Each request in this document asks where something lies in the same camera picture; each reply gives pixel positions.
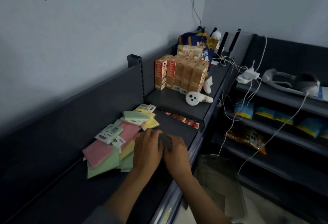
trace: forearm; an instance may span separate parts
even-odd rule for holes
[[[230,219],[215,205],[192,175],[177,180],[197,224],[230,224]]]
[[[118,190],[104,204],[104,207],[123,223],[126,223],[134,203],[148,181],[149,178],[132,169]]]

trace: sleeve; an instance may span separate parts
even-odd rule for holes
[[[99,206],[83,222],[83,224],[123,224],[123,222],[109,210]]]

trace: gray wall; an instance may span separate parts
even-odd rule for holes
[[[0,0],[0,9],[0,132],[198,24],[191,0]]]
[[[328,0],[206,0],[207,29],[265,35],[328,47]]]

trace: left hand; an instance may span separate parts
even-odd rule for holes
[[[132,170],[147,180],[151,178],[163,156],[162,142],[158,148],[158,135],[161,133],[161,130],[148,128],[135,139]]]

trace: cardboard box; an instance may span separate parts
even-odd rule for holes
[[[172,55],[166,54],[155,61],[155,89],[164,89],[166,82],[167,61],[172,57]]]
[[[190,80],[189,92],[195,91],[199,93],[202,90],[209,65],[209,62],[201,60],[194,67]]]
[[[166,87],[168,89],[173,89],[174,75],[175,75],[175,68],[176,68],[175,65],[178,61],[183,59],[183,57],[184,55],[177,54],[167,61]]]
[[[180,91],[183,67],[184,67],[185,63],[187,63],[188,60],[189,60],[189,56],[184,56],[175,63],[173,90]]]
[[[199,59],[197,58],[190,58],[185,65],[183,66],[183,73],[182,73],[182,82],[180,87],[180,93],[187,94],[189,91],[190,80],[193,75],[193,69],[199,63]]]

